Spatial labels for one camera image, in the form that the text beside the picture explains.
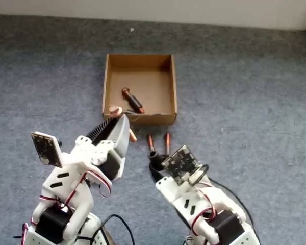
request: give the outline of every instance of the cardboard box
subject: cardboard box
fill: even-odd
[[[138,124],[172,124],[177,116],[173,55],[108,54],[102,112],[109,118],[109,106],[132,110],[121,95],[127,87],[143,105],[144,114],[128,115]]]

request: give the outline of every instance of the copper bolt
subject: copper bolt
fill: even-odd
[[[122,116],[122,108],[120,106],[109,106],[109,112],[112,118],[119,118]]]
[[[165,152],[166,152],[166,155],[170,155],[170,134],[166,133],[164,135],[164,139],[165,139]]]
[[[112,118],[120,118],[123,114],[122,108],[120,106],[109,106],[109,112]],[[129,140],[131,142],[137,141],[136,135],[131,129],[129,129]]]
[[[137,141],[136,135],[134,134],[133,130],[129,129],[129,140],[134,143]]]
[[[138,101],[138,99],[135,96],[131,95],[129,88],[123,88],[121,90],[121,94],[128,101],[129,105],[132,107],[133,110],[141,114],[144,114],[145,111],[143,109],[142,104]]]
[[[154,151],[153,138],[150,134],[147,135],[148,148],[151,152]]]

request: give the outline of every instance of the gray carpet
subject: gray carpet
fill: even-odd
[[[252,212],[261,242],[306,244],[306,33],[189,24],[0,16],[0,244],[29,222],[51,168],[30,132],[65,151],[101,118],[106,53],[175,54],[178,118],[135,127],[123,178],[96,213],[137,244],[180,245],[187,228],[155,190],[145,135],[182,144]],[[108,225],[118,244],[130,238]]]

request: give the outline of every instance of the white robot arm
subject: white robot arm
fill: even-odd
[[[190,229],[188,245],[260,245],[242,208],[213,186],[186,146],[161,165],[171,175],[156,182],[156,188],[173,205]]]
[[[130,125],[125,115],[79,136],[70,153],[61,152],[56,137],[32,133],[41,162],[55,168],[42,185],[40,202],[28,232],[24,232],[23,245],[88,244],[77,237],[91,237],[100,226],[100,220],[90,213],[94,201],[89,185],[98,184],[103,197],[110,195],[112,181],[123,173],[129,135]],[[91,244],[98,240],[108,244],[103,230],[97,232]]]

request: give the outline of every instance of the white wall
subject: white wall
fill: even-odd
[[[0,14],[306,30],[306,0],[0,0]]]

